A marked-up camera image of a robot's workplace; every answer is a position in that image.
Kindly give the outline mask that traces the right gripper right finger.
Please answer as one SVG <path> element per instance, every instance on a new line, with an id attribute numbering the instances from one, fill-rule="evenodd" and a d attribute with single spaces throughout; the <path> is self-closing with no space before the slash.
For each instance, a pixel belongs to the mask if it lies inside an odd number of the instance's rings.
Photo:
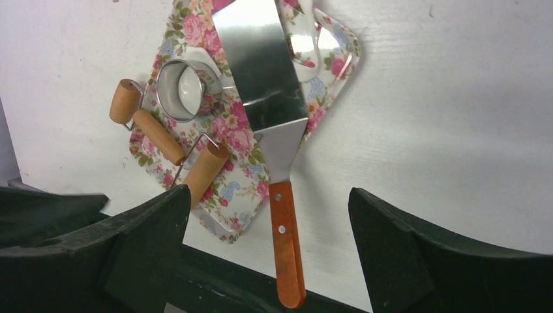
<path id="1" fill-rule="evenodd" d="M 551 312 L 552 256 L 472 239 L 362 188 L 348 212 L 374 312 Z"/>

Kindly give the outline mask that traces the metal spatula wooden handle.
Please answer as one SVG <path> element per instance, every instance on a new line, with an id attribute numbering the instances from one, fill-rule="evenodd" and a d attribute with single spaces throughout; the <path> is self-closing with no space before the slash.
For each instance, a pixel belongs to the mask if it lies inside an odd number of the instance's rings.
<path id="1" fill-rule="evenodd" d="M 213 22 L 269 171 L 278 298 L 296 309 L 306 299 L 290 181 L 308 122 L 301 84 L 274 1 L 232 1 Z"/>

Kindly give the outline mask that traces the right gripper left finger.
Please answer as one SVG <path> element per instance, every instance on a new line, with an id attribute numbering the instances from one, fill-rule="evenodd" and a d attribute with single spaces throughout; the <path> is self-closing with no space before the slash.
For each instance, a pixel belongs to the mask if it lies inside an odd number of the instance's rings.
<path id="1" fill-rule="evenodd" d="M 114 216 L 103 194 L 1 189 L 2 312 L 163 312 L 190 214 L 180 185 Z"/>

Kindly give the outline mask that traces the white dough piece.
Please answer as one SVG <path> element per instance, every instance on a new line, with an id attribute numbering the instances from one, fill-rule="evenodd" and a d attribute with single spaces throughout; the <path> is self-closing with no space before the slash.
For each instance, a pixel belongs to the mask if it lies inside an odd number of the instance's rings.
<path id="1" fill-rule="evenodd" d="M 178 98 L 182 108 L 180 115 L 183 118 L 196 115 L 203 98 L 203 85 L 193 68 L 186 67 L 179 78 Z"/>

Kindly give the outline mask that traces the floral pattern tray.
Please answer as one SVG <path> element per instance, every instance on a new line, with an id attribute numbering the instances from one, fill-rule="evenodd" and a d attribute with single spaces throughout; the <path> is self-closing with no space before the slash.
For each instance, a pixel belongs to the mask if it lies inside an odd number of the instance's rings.
<path id="1" fill-rule="evenodd" d="M 222 1 L 174 1 L 167 28 L 153 65 L 153 75 L 172 57 L 181 57 L 193 47 L 207 50 L 225 78 L 231 76 L 220 44 L 215 40 L 211 14 Z M 317 76 L 302 84 L 307 100 L 310 136 L 355 70 L 361 54 L 356 35 L 343 23 L 320 9 L 314 10 L 322 66 Z M 220 102 L 207 99 L 212 113 L 189 123 L 179 123 L 162 111 L 157 84 L 150 78 L 144 94 L 147 110 L 191 156 L 182 171 L 172 164 L 154 143 L 135 127 L 130 135 L 130 153 L 163 188 L 182 181 L 200 148 L 193 142 L 206 132 L 224 140 L 230 157 L 193 212 L 200 224 L 226 243 L 233 243 L 246 230 L 256 213 L 267 205 L 269 174 L 263 157 L 247 126 L 236 91 L 227 90 Z"/>

